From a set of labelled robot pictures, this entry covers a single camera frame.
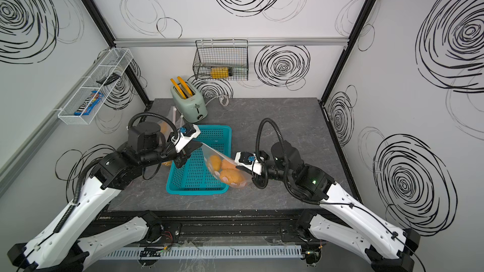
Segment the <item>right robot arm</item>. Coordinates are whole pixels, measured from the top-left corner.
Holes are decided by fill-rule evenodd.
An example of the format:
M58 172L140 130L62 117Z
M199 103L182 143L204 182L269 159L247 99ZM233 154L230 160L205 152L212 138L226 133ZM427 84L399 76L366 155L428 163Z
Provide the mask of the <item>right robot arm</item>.
M322 169L307 164L289 142L275 143L269 154L238 153L239 167L253 176L256 185L269 180L287 183L290 193L339 218L305 210L296 224L301 239L326 241L367 261L374 271L413 271L420 235L375 215L350 196Z

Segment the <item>teal plastic basket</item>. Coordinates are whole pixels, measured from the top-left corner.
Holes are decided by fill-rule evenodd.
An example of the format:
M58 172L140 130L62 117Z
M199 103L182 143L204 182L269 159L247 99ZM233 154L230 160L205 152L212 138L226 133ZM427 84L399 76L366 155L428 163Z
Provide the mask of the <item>teal plastic basket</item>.
M214 150L230 156L232 129L227 125L199 125L200 135L197 142L206 144ZM181 168L172 166L166 191L170 195L199 196L217 195L227 192L229 186L217 180L205 165L201 148L191 153L190 158Z

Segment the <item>toast slice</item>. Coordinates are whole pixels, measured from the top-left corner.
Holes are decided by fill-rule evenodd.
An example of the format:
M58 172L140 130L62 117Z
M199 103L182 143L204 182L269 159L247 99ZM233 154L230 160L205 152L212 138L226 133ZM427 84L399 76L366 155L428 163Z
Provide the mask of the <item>toast slice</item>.
M191 90L191 88L189 87L189 85L180 76L177 79L179 80L181 86L183 87L185 93L187 94L187 98L191 98L194 95L194 92Z
M178 83L171 78L170 79L171 83L174 85L175 91L178 93L181 99L187 99L185 93L182 91L181 87L178 85Z

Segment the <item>clear zipper bag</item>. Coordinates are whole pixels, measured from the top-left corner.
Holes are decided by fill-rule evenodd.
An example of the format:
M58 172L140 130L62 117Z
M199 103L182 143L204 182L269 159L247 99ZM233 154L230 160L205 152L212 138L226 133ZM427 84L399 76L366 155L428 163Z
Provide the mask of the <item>clear zipper bag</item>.
M177 117L177 108L176 107L170 107L170 109L169 109L169 111L166 115L166 118L169 119L171 123L176 125L176 117ZM168 138L169 138L170 134L173 132L173 129L164 120L160 120L158 122L158 124L160 125L161 134L164 136L165 140L168 141Z

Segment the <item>mint green toaster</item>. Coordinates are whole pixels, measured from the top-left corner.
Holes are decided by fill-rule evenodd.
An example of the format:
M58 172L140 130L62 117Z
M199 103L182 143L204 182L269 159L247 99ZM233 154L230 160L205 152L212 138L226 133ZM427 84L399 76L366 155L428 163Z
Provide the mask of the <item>mint green toaster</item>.
M184 116L184 119L190 123L197 123L208 115L205 99L201 92L192 83L186 82L186 85L192 91L192 96L183 99L182 95L179 93L179 89L182 91L184 89L182 87L176 88L174 85L171 86L171 95L175 102L175 106Z

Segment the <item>black remote control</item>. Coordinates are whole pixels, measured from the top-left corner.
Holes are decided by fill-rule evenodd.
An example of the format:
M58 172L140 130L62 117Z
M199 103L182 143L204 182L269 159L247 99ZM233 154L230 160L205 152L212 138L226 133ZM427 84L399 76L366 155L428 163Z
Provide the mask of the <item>black remote control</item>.
M118 75L117 73L112 73L109 76L106 76L106 77L104 77L102 79L97 80L97 83L100 86L109 86L109 85L113 84L114 82L116 82L119 79L120 79L120 75Z

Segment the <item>yellow bottle in basket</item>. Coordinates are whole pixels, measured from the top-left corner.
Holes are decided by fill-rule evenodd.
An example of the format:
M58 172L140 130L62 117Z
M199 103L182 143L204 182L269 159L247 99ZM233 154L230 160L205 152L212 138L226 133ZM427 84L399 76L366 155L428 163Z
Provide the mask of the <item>yellow bottle in basket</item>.
M212 67L210 68L211 79L227 79L233 76L230 67Z

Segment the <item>aluminium wall rail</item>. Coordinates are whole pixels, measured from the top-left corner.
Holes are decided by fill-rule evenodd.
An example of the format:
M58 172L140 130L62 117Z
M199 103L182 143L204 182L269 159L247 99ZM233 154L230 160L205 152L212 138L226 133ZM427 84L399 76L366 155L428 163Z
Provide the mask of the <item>aluminium wall rail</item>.
M249 37L249 38L151 38L151 39L117 39L114 44L118 47L191 47L197 44L203 46L276 46L276 45L304 45L304 46L346 46L347 37Z

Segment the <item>blue candy packet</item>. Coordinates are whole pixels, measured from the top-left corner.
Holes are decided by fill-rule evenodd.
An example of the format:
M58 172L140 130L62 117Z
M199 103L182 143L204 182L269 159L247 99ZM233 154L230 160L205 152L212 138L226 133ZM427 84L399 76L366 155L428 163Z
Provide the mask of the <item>blue candy packet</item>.
M104 94L99 91L92 91L79 108L74 112L74 116L89 115L97 104L102 101Z

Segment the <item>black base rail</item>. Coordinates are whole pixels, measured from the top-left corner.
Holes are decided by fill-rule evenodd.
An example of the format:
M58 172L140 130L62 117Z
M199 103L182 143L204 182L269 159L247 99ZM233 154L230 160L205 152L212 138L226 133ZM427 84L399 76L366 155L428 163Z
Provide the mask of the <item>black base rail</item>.
M324 209L275 210L155 210L166 232L166 242L199 237L270 237L284 242L297 238L300 216L314 212L330 222L345 223Z

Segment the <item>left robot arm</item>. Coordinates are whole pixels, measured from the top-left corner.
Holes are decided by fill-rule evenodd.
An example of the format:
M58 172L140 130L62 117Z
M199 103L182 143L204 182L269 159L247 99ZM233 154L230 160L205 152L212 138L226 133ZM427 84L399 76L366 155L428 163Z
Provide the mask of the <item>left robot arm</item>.
M11 264L23 271L84 271L128 244L158 242L166 232L160 218L150 211L99 234L82 237L82 233L148 167L167 161L181 167L201 146L196 140L198 126L186 123L172 129L172 141L161 144L157 123L130 122L128 141L80 172L73 199L39 235L8 251Z

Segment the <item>right toast slice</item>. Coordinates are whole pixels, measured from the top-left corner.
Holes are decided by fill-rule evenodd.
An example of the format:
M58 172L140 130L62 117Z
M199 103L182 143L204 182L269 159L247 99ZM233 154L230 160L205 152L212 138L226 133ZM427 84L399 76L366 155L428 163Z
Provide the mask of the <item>right toast slice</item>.
M189 87L189 85L180 76L177 79L179 80L181 86L183 87L185 93L187 94L187 98L191 98L194 95L194 92L191 90L191 88Z

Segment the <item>left toast slice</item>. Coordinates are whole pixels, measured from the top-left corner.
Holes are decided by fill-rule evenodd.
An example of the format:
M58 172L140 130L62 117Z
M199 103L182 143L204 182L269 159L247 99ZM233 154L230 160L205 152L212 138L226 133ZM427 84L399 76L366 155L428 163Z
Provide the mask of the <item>left toast slice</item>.
M187 99L185 93L182 91L181 87L178 85L178 83L171 78L170 79L171 83L174 85L175 91L178 93L181 99Z

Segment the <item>reddish potato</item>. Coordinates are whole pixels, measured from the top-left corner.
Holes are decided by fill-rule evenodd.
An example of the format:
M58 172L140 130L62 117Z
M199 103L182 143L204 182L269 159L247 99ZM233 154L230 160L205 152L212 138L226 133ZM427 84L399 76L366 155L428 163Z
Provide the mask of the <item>reddish potato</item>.
M228 169L220 172L220 180L232 187L244 187L247 183L245 177L236 169Z

